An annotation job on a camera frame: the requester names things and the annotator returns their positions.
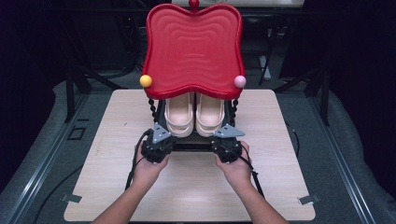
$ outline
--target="forearm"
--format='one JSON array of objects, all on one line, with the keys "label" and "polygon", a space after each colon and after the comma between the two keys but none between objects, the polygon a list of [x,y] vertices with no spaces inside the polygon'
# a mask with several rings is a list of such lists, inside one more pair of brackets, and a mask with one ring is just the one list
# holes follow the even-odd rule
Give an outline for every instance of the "forearm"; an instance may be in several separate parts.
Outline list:
[{"label": "forearm", "polygon": [[93,223],[128,223],[150,186],[132,184]]},{"label": "forearm", "polygon": [[288,223],[251,185],[233,186],[254,224]]}]

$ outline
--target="white clog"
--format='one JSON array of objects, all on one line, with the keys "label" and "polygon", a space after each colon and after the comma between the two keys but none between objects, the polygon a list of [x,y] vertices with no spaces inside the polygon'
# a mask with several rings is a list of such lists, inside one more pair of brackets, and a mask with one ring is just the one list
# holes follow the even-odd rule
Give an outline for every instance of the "white clog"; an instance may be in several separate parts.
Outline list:
[{"label": "white clog", "polygon": [[165,119],[168,131],[176,137],[187,137],[193,130],[193,93],[166,99]]},{"label": "white clog", "polygon": [[224,101],[197,93],[195,129],[203,137],[213,135],[224,119]]}]

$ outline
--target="wrist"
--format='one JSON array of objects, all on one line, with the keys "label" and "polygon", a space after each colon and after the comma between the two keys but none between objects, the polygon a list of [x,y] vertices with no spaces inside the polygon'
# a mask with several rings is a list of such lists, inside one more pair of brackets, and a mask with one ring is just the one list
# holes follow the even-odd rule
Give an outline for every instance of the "wrist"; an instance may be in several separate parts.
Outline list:
[{"label": "wrist", "polygon": [[139,174],[134,176],[132,185],[136,185],[139,188],[150,189],[157,179],[158,175]]},{"label": "wrist", "polygon": [[227,178],[227,181],[235,191],[254,189],[254,186],[251,183],[250,179],[241,180],[241,179]]},{"label": "wrist", "polygon": [[128,188],[128,191],[133,192],[134,194],[143,194],[145,195],[149,189],[153,186],[149,182],[144,181],[134,181],[131,186]]}]

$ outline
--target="yellow ball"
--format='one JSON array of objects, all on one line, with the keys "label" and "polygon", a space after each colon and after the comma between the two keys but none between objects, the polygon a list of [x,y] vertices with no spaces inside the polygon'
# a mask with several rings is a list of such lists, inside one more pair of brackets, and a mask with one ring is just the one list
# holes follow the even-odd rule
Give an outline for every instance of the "yellow ball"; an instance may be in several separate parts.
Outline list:
[{"label": "yellow ball", "polygon": [[152,83],[152,79],[149,75],[143,75],[142,77],[140,77],[140,85],[142,85],[142,87],[149,87],[151,86]]}]

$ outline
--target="red plastic lid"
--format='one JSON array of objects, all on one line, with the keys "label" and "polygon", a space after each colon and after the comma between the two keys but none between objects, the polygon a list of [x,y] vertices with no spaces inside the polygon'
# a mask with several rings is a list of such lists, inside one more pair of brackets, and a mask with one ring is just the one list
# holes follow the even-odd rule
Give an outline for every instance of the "red plastic lid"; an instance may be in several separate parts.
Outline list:
[{"label": "red plastic lid", "polygon": [[234,85],[245,69],[238,10],[217,4],[188,11],[162,4],[148,14],[148,52],[142,75],[152,78],[149,98],[163,100],[197,91],[223,100],[238,98]]}]

